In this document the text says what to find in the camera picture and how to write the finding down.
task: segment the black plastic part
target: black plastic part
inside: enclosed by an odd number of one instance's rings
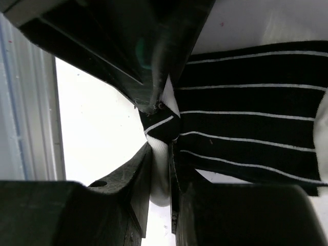
[[[212,184],[183,163],[178,153],[171,155],[172,232],[177,246],[327,246],[299,186]]]
[[[177,81],[215,0],[20,0],[1,11],[41,48],[156,112]]]
[[[1,181],[0,245],[140,246],[151,160],[145,145],[90,188],[74,182]]]

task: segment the black and white striped fabric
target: black and white striped fabric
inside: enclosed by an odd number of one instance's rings
[[[174,85],[181,120],[153,136],[168,143],[178,129],[177,154],[196,169],[297,184],[317,195],[328,185],[313,141],[327,65],[328,42],[321,41],[193,55]],[[142,122],[149,128],[149,120]]]

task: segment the striped cloth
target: striped cloth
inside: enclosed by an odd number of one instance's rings
[[[167,112],[161,118],[167,122],[147,133],[168,143],[168,132],[175,132],[173,140],[178,129],[175,154],[196,169],[231,180],[297,184],[318,195],[317,187],[328,184],[313,129],[328,87],[327,64],[322,41],[193,55],[174,84],[181,120],[173,123]],[[148,126],[149,119],[142,122]]]

